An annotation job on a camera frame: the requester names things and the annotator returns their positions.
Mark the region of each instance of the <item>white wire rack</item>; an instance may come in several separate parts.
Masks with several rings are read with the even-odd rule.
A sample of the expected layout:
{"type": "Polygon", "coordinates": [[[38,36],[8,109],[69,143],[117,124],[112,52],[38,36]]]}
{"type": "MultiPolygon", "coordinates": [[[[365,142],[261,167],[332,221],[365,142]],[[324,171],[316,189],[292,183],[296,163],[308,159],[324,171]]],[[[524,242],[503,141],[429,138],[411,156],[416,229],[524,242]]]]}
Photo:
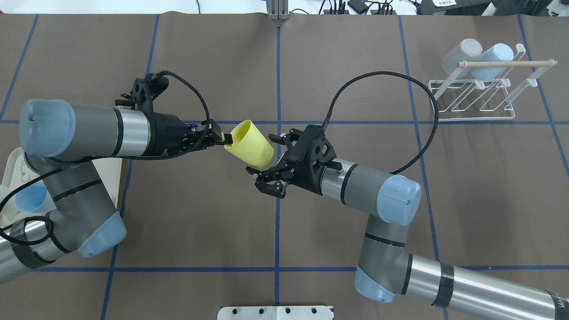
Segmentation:
{"type": "Polygon", "coordinates": [[[527,87],[537,87],[537,78],[557,64],[546,61],[520,61],[525,56],[523,44],[516,44],[516,55],[512,61],[459,62],[457,68],[446,80],[431,80],[428,87],[439,104],[439,121],[456,120],[511,120],[516,116],[512,102],[527,87]],[[468,68],[504,67],[492,81],[476,79],[457,80],[458,75],[468,68]],[[522,81],[511,93],[511,82],[507,77],[515,67],[539,67],[522,81]]]}

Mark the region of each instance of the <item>grid line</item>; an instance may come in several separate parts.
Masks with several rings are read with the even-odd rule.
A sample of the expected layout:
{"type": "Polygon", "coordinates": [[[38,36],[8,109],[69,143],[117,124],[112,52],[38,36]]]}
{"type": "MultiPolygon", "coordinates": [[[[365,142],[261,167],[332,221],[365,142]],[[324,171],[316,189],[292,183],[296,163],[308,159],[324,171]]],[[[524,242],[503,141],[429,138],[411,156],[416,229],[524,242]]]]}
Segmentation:
{"type": "MultiPolygon", "coordinates": [[[[523,29],[523,22],[522,22],[521,14],[518,14],[518,24],[519,24],[519,30],[520,30],[520,32],[522,32],[523,45],[526,47],[527,59],[531,61],[533,59],[531,58],[530,48],[527,45],[526,33],[523,29]]],[[[545,108],[545,112],[547,113],[547,119],[549,119],[549,124],[551,125],[551,130],[553,131],[553,136],[555,138],[555,143],[557,144],[557,149],[559,150],[559,155],[561,156],[561,161],[563,162],[563,166],[565,167],[565,173],[567,174],[567,177],[569,178],[569,166],[567,165],[567,159],[565,158],[565,152],[563,152],[563,147],[561,146],[561,141],[559,140],[559,136],[557,135],[557,130],[555,129],[555,124],[553,123],[553,117],[551,116],[551,112],[550,112],[549,106],[547,104],[547,99],[545,99],[545,94],[543,93],[543,88],[541,86],[541,82],[539,81],[539,79],[536,79],[536,80],[537,80],[537,87],[539,89],[539,95],[541,96],[541,100],[543,101],[543,107],[545,108]]]]}
{"type": "MultiPolygon", "coordinates": [[[[472,271],[502,270],[569,270],[569,265],[467,265],[459,268],[472,271]]],[[[47,266],[34,272],[108,272],[111,268],[80,266],[47,266]]],[[[355,272],[355,266],[280,266],[279,272],[355,272]]],[[[114,272],[145,273],[216,273],[216,272],[275,272],[273,266],[246,267],[115,267],[114,272]]]]}
{"type": "MultiPolygon", "coordinates": [[[[277,27],[277,134],[281,134],[281,27],[277,27]]],[[[281,145],[277,145],[277,161],[281,156],[281,145]]],[[[275,198],[275,306],[281,304],[281,200],[275,198]]]]}
{"type": "MultiPolygon", "coordinates": [[[[222,125],[237,125],[243,120],[220,120],[216,122],[222,125]]],[[[183,120],[185,124],[196,124],[201,123],[202,120],[183,120]]],[[[276,120],[255,120],[253,121],[258,125],[276,125],[278,121],[276,120]]],[[[19,124],[19,120],[0,120],[0,124],[19,124]]],[[[418,120],[420,125],[432,125],[432,121],[418,120]]],[[[569,125],[569,121],[448,121],[441,122],[439,126],[442,125],[569,125]]],[[[320,125],[322,120],[282,120],[281,125],[320,125]]],[[[368,120],[332,120],[330,121],[332,125],[414,125],[415,122],[409,121],[368,121],[368,120]]]]}
{"type": "MultiPolygon", "coordinates": [[[[156,32],[158,30],[158,22],[160,21],[160,15],[157,14],[156,18],[154,20],[154,33],[152,34],[152,42],[150,44],[150,52],[148,55],[148,63],[146,65],[146,74],[150,73],[150,67],[152,65],[152,55],[154,53],[154,44],[156,42],[156,32]]],[[[124,218],[125,215],[125,209],[126,209],[126,195],[128,193],[129,190],[129,185],[130,185],[130,177],[132,176],[132,172],[133,172],[133,162],[132,160],[129,160],[129,166],[126,172],[126,181],[125,181],[125,187],[122,193],[122,200],[121,200],[121,218],[124,218]]],[[[107,285],[106,285],[106,289],[105,289],[105,298],[103,299],[103,307],[101,310],[101,320],[105,320],[106,318],[106,311],[107,311],[107,307],[109,305],[109,297],[110,297],[110,290],[113,284],[113,276],[114,276],[114,272],[115,272],[115,262],[117,259],[117,252],[118,252],[118,244],[115,245],[113,247],[113,255],[111,256],[111,260],[110,260],[110,267],[109,267],[109,276],[107,278],[107,285]]]]}
{"type": "Polygon", "coordinates": [[[38,19],[39,19],[39,14],[36,14],[34,18],[34,24],[32,24],[30,33],[28,34],[28,39],[26,40],[26,44],[24,45],[24,50],[22,50],[22,54],[20,55],[20,60],[18,60],[16,71],[14,71],[14,76],[12,77],[12,81],[10,82],[10,86],[8,87],[8,92],[6,92],[6,98],[4,99],[2,110],[0,110],[0,121],[2,120],[2,118],[4,118],[4,112],[6,112],[6,108],[8,107],[8,101],[10,101],[12,90],[14,89],[14,85],[16,84],[16,79],[18,78],[18,74],[20,73],[20,67],[22,67],[22,63],[24,62],[24,57],[26,56],[26,52],[28,51],[28,47],[32,40],[32,36],[34,35],[35,27],[38,24],[38,19]]]}
{"type": "MultiPolygon", "coordinates": [[[[403,48],[403,58],[405,60],[405,72],[407,76],[411,76],[411,72],[409,70],[409,59],[407,57],[407,48],[405,46],[405,32],[403,30],[403,22],[401,16],[398,16],[399,19],[399,33],[401,35],[401,46],[403,48]]],[[[415,135],[417,137],[417,147],[419,151],[423,149],[421,138],[419,135],[419,121],[417,119],[417,109],[415,107],[415,97],[413,95],[413,85],[410,81],[407,81],[407,86],[409,88],[409,97],[411,99],[411,110],[413,111],[413,123],[415,125],[415,135]]],[[[425,189],[425,196],[427,198],[427,207],[428,207],[428,215],[431,225],[431,238],[432,238],[432,247],[435,254],[435,260],[440,261],[439,257],[439,245],[436,240],[436,228],[435,228],[435,219],[432,214],[432,205],[431,205],[431,195],[428,189],[428,181],[427,181],[427,170],[425,168],[424,157],[419,158],[419,162],[421,165],[421,172],[423,174],[423,185],[425,189]]],[[[443,309],[443,317],[444,320],[448,320],[448,311],[447,309],[443,309]]]]}

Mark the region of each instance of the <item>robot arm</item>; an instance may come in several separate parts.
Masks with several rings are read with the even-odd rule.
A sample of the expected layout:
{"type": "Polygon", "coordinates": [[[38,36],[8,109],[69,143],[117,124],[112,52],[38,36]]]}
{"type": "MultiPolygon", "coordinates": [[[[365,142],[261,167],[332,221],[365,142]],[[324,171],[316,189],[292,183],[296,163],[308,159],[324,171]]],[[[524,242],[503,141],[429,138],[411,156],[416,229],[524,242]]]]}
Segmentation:
{"type": "Polygon", "coordinates": [[[320,126],[269,138],[287,151],[265,171],[247,168],[260,192],[284,198],[293,184],[369,214],[354,282],[363,296],[391,302],[407,294],[488,319],[569,319],[567,298],[555,293],[407,253],[417,182],[337,158],[320,126]]]}
{"type": "Polygon", "coordinates": [[[186,125],[174,115],[155,113],[152,101],[168,86],[163,75],[178,77],[159,72],[136,79],[130,94],[122,95],[127,100],[116,101],[120,109],[63,100],[25,103],[20,142],[30,169],[45,177],[57,209],[41,219],[16,221],[3,230],[0,284],[75,250],[84,257],[95,256],[126,237],[121,216],[92,159],[169,159],[233,142],[232,136],[209,118],[197,90],[181,78],[203,103],[206,120],[186,125]],[[46,228],[52,228],[50,236],[37,241],[46,237],[46,228]]]}

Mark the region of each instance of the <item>cable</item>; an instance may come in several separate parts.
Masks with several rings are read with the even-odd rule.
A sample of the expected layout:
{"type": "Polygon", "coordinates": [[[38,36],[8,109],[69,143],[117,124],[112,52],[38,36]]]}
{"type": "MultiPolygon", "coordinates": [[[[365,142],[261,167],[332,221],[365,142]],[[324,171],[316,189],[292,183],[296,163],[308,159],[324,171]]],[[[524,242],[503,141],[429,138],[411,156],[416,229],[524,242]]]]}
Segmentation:
{"type": "MultiPolygon", "coordinates": [[[[17,187],[15,190],[13,190],[12,192],[10,192],[8,194],[8,196],[6,196],[1,202],[0,202],[0,212],[2,212],[2,209],[4,209],[4,206],[6,205],[6,203],[8,203],[8,201],[18,192],[24,190],[25,188],[31,186],[32,184],[43,180],[47,177],[49,177],[50,175],[54,175],[56,173],[61,172],[60,169],[55,169],[53,171],[50,171],[46,174],[43,174],[35,179],[32,179],[30,181],[28,181],[27,183],[17,187]]],[[[47,228],[47,234],[45,236],[43,236],[41,239],[39,240],[34,240],[34,241],[24,241],[24,240],[19,240],[16,239],[14,237],[9,236],[6,232],[4,232],[4,230],[6,230],[7,228],[2,228],[0,229],[0,237],[4,238],[5,240],[7,240],[10,243],[14,243],[14,244],[21,244],[21,245],[34,245],[34,244],[40,244],[44,241],[46,241],[47,239],[51,238],[53,236],[53,221],[51,221],[48,217],[45,216],[32,216],[32,217],[27,217],[25,218],[25,223],[27,224],[28,222],[32,222],[32,221],[43,221],[43,223],[46,224],[46,228],[47,228]]]]}
{"type": "Polygon", "coordinates": [[[417,0],[407,0],[415,6],[415,14],[419,15],[419,5],[420,3],[417,0]]]}
{"type": "MultiPolygon", "coordinates": [[[[186,81],[184,78],[180,77],[179,75],[177,75],[171,71],[167,71],[167,70],[159,71],[155,74],[155,76],[156,76],[156,79],[160,79],[163,76],[172,76],[175,79],[177,79],[178,81],[180,81],[181,83],[183,83],[191,91],[193,91],[196,94],[197,98],[200,100],[201,105],[204,108],[206,129],[209,127],[209,125],[211,124],[211,119],[209,118],[208,106],[205,104],[205,100],[201,96],[200,92],[193,85],[191,85],[188,81],[186,81]]],[[[130,159],[130,160],[167,160],[167,159],[177,158],[177,157],[180,157],[180,156],[185,155],[187,153],[190,153],[192,151],[195,151],[200,146],[200,144],[203,142],[203,140],[205,139],[207,134],[208,134],[207,130],[204,130],[204,132],[200,135],[200,138],[197,140],[197,142],[193,146],[193,148],[186,150],[186,151],[183,151],[183,152],[180,152],[180,153],[177,153],[177,154],[174,154],[174,155],[163,155],[163,156],[159,156],[159,157],[118,157],[118,158],[130,159]]]]}
{"type": "Polygon", "coordinates": [[[318,14],[320,14],[322,12],[322,8],[324,7],[325,3],[326,3],[326,0],[322,0],[322,4],[320,5],[320,10],[318,10],[318,14]]]}
{"type": "Polygon", "coordinates": [[[363,74],[361,76],[357,76],[354,79],[346,82],[346,84],[344,84],[340,90],[338,90],[338,92],[336,93],[336,95],[334,96],[334,99],[332,99],[332,103],[330,104],[330,109],[328,110],[328,113],[326,114],[326,118],[324,119],[324,122],[322,122],[322,132],[324,132],[326,130],[326,127],[328,126],[328,124],[330,123],[330,118],[332,117],[332,110],[334,109],[334,105],[336,104],[336,100],[338,100],[338,97],[340,96],[340,94],[342,93],[342,91],[344,91],[349,85],[351,85],[352,83],[367,78],[367,77],[371,77],[371,76],[379,76],[379,75],[388,75],[388,76],[395,76],[395,77],[400,77],[403,79],[406,79],[408,81],[411,81],[417,85],[419,85],[419,87],[421,87],[427,94],[429,99],[431,100],[432,103],[432,108],[435,114],[435,119],[433,120],[432,123],[432,130],[431,130],[431,134],[427,140],[427,143],[425,143],[425,146],[423,147],[423,149],[415,156],[415,158],[413,158],[411,161],[409,161],[406,165],[402,166],[401,168],[397,169],[396,171],[390,172],[391,174],[398,174],[401,171],[406,170],[407,168],[409,168],[413,163],[415,163],[420,157],[423,156],[423,154],[425,153],[425,151],[427,151],[427,148],[431,145],[432,139],[435,137],[435,132],[436,132],[436,128],[439,125],[439,107],[436,104],[436,100],[435,97],[432,95],[431,91],[429,91],[429,89],[427,88],[427,86],[425,86],[423,83],[421,83],[419,80],[412,78],[410,76],[407,75],[403,75],[401,73],[397,73],[397,72],[390,72],[390,71],[375,71],[375,72],[369,72],[366,74],[363,74]]]}
{"type": "Polygon", "coordinates": [[[366,13],[367,13],[368,11],[371,13],[371,8],[372,8],[372,6],[373,6],[374,4],[376,4],[376,3],[377,3],[377,12],[380,12],[381,2],[379,2],[379,1],[364,1],[364,2],[371,3],[371,4],[368,6],[368,8],[365,10],[366,13]]]}
{"type": "Polygon", "coordinates": [[[385,14],[389,14],[389,11],[393,11],[393,6],[391,5],[391,3],[393,2],[393,0],[391,0],[390,2],[387,2],[387,0],[385,0],[379,10],[377,10],[377,12],[375,14],[377,15],[383,15],[384,12],[385,14]]]}
{"type": "Polygon", "coordinates": [[[310,14],[310,13],[308,13],[308,12],[306,12],[306,11],[300,9],[300,8],[296,8],[296,9],[294,9],[293,11],[290,11],[288,14],[291,14],[291,13],[293,13],[294,11],[297,11],[297,10],[298,10],[298,11],[302,11],[302,12],[304,12],[304,13],[306,13],[306,14],[310,14]]]}

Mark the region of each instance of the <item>black tape band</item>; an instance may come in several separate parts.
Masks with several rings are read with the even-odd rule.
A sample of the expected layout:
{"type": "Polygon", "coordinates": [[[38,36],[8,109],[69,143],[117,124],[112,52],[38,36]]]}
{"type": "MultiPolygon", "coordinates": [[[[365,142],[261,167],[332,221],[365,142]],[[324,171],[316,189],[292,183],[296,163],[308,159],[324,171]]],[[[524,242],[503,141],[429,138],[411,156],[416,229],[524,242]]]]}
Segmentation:
{"type": "Polygon", "coordinates": [[[125,134],[125,125],[122,122],[121,112],[117,108],[113,108],[113,110],[114,110],[115,114],[117,115],[117,124],[118,124],[117,146],[114,147],[113,154],[111,154],[111,156],[114,157],[121,150],[122,139],[123,139],[124,134],[125,134]]]}
{"type": "MultiPolygon", "coordinates": [[[[50,214],[51,214],[51,211],[46,214],[47,219],[50,218],[50,214]]],[[[65,249],[65,247],[61,244],[61,242],[59,242],[59,240],[55,237],[55,234],[52,234],[50,239],[53,242],[53,244],[55,244],[55,247],[57,249],[59,249],[62,252],[65,252],[65,253],[71,253],[71,251],[65,249]]]]}
{"type": "Polygon", "coordinates": [[[346,185],[348,184],[348,179],[350,178],[352,171],[354,171],[354,169],[356,167],[357,167],[357,163],[352,165],[350,167],[350,169],[348,169],[348,172],[346,172],[346,176],[344,177],[344,181],[342,181],[342,189],[340,190],[340,201],[342,201],[343,204],[346,204],[346,202],[344,201],[344,195],[346,194],[346,185]]]}
{"type": "Polygon", "coordinates": [[[555,320],[569,319],[569,301],[556,293],[546,291],[555,305],[555,320]]]}
{"type": "Polygon", "coordinates": [[[365,233],[364,237],[366,237],[368,239],[375,240],[375,241],[383,242],[385,244],[395,245],[396,247],[402,247],[402,248],[405,247],[405,243],[403,243],[403,242],[397,242],[397,241],[393,241],[393,240],[389,240],[389,239],[384,239],[384,238],[381,238],[378,236],[371,235],[367,232],[365,233]]]}
{"type": "MultiPolygon", "coordinates": [[[[27,222],[26,218],[14,222],[14,224],[12,225],[12,229],[10,229],[10,236],[18,240],[28,241],[26,238],[26,231],[25,231],[26,222],[27,222]]],[[[48,261],[43,259],[37,253],[32,251],[29,245],[11,243],[11,246],[14,255],[16,255],[16,258],[18,258],[18,261],[20,261],[28,269],[32,270],[39,269],[43,266],[55,262],[55,260],[48,261]]]]}
{"type": "Polygon", "coordinates": [[[413,266],[413,255],[409,253],[409,260],[407,261],[407,273],[405,274],[403,290],[401,290],[401,294],[403,295],[407,293],[407,287],[409,287],[409,279],[411,278],[411,266],[413,266]]]}
{"type": "Polygon", "coordinates": [[[52,199],[53,199],[53,202],[57,202],[57,201],[59,201],[59,200],[65,198],[66,196],[70,196],[70,195],[75,194],[75,193],[77,193],[77,192],[79,192],[79,191],[83,191],[83,190],[85,190],[85,189],[87,189],[87,188],[91,188],[92,186],[96,186],[96,185],[101,184],[101,183],[103,183],[103,181],[102,181],[101,179],[97,179],[97,180],[94,180],[94,181],[91,181],[91,182],[87,182],[87,183],[85,183],[85,184],[82,184],[81,186],[75,187],[75,188],[73,188],[73,189],[69,189],[69,190],[67,190],[66,192],[62,192],[62,193],[60,193],[60,194],[54,196],[54,197],[52,198],[52,199]]]}
{"type": "Polygon", "coordinates": [[[439,292],[436,294],[432,306],[446,309],[451,302],[452,292],[455,286],[455,267],[451,264],[440,263],[439,292]]]}

